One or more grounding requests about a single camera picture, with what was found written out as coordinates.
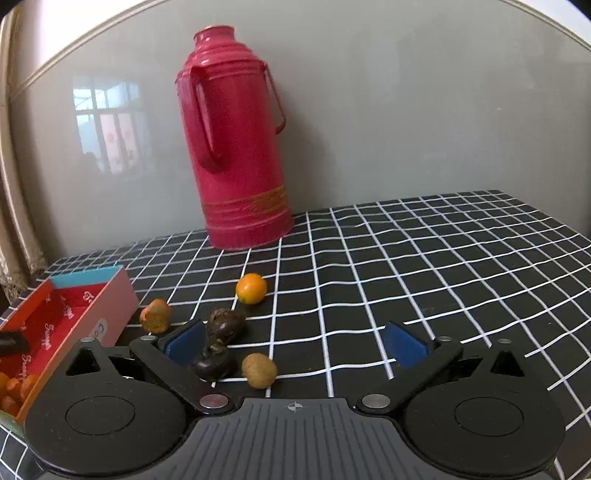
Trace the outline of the brown orange fruit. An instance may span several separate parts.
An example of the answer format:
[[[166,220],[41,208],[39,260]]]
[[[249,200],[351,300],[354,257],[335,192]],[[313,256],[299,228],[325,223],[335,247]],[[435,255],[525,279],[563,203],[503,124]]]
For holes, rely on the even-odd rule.
[[[164,333],[170,325],[171,309],[162,299],[154,299],[139,315],[141,328],[152,334]]]

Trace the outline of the beige lace curtain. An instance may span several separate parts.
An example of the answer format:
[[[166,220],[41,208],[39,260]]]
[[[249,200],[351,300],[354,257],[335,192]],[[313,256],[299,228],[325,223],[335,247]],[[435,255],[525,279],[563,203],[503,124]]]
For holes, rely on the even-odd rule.
[[[23,194],[10,122],[14,53],[21,16],[22,8],[17,6],[1,20],[1,291],[10,303],[47,267]]]

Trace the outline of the orange fruits in box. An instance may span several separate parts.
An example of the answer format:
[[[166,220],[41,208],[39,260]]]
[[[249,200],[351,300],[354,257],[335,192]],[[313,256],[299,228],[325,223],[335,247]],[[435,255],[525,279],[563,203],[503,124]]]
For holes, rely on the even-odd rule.
[[[16,377],[9,378],[5,373],[2,373],[0,382],[1,410],[16,417],[38,380],[39,376],[36,374],[19,380]]]

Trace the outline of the dark water chestnut lower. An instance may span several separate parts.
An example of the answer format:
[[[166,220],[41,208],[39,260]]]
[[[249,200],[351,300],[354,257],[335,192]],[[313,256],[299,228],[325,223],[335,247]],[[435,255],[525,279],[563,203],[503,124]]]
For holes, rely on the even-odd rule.
[[[228,377],[235,368],[235,356],[219,339],[208,342],[190,365],[190,370],[205,382],[216,382]]]

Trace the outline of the red thermos flask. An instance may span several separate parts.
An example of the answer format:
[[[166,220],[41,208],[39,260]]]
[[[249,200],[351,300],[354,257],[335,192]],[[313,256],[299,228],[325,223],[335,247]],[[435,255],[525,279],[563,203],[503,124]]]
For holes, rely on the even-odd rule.
[[[175,79],[209,241],[245,250],[279,240],[294,222],[276,137],[287,125],[269,65],[209,26]]]

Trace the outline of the dark water chestnut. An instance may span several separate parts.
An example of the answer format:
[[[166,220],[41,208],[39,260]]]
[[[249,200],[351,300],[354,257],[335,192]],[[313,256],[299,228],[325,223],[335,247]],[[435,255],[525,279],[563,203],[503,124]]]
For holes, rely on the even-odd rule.
[[[209,316],[206,330],[211,340],[228,345],[245,336],[247,332],[245,315],[236,310],[218,308]]]
[[[219,339],[208,342],[190,365],[190,370],[205,382],[216,382],[228,377],[235,368],[235,356]]]

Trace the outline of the orange kumquat fruit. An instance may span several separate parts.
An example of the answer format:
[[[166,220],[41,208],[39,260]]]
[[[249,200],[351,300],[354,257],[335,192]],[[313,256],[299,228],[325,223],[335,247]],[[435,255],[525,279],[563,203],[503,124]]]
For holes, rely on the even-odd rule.
[[[243,275],[235,286],[235,295],[238,302],[245,305],[259,304],[266,297],[266,293],[266,279],[257,273]]]

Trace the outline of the dark water chestnut upper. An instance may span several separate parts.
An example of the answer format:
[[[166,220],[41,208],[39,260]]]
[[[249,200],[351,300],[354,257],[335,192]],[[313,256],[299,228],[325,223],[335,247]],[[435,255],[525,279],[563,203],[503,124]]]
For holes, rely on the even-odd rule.
[[[236,310],[218,308],[209,316],[206,330],[211,340],[228,345],[245,336],[247,332],[245,315]]]

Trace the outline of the red cardboard box tray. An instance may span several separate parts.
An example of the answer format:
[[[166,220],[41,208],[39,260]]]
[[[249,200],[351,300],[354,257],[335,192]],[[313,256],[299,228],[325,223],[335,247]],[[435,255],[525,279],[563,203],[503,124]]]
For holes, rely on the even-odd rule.
[[[24,380],[39,376],[14,417],[1,423],[19,429],[36,396],[74,344],[91,337],[112,347],[135,313],[138,299],[120,265],[52,275],[1,325],[1,374]]]

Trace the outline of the tan longan fruit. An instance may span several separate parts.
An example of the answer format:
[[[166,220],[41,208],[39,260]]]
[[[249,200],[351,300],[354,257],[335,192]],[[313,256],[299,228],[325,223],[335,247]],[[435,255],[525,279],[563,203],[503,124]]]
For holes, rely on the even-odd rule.
[[[262,353],[249,354],[242,360],[242,375],[253,389],[269,388],[276,380],[276,363]]]

